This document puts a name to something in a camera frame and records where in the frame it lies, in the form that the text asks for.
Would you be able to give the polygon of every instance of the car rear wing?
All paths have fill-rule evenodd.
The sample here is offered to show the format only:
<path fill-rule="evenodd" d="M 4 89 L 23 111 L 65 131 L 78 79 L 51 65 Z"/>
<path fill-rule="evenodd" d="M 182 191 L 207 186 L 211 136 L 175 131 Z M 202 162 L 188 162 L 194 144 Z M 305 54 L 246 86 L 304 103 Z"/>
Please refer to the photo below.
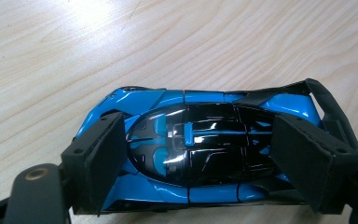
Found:
<path fill-rule="evenodd" d="M 241 103 L 260 104 L 284 92 L 313 95 L 324 112 L 323 127 L 278 114 L 270 157 L 315 212 L 340 214 L 347 203 L 353 209 L 350 222 L 358 223 L 358 141 L 333 95 L 320 82 L 306 79 L 250 91 Z"/>

